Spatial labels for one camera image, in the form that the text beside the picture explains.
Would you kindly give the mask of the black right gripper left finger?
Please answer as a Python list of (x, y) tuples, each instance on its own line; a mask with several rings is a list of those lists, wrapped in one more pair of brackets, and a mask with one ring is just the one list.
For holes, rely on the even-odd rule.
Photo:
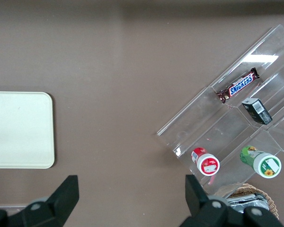
[(33, 202), (11, 216), (0, 210), (0, 227), (62, 227), (78, 201), (78, 176), (70, 175), (46, 201)]

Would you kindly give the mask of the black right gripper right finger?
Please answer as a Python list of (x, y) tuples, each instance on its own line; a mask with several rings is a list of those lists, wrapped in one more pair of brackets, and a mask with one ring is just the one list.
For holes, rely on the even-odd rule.
[(182, 227), (282, 227), (283, 224), (268, 210), (246, 207), (237, 212), (222, 198), (209, 199), (194, 175), (186, 175), (185, 197), (190, 211)]

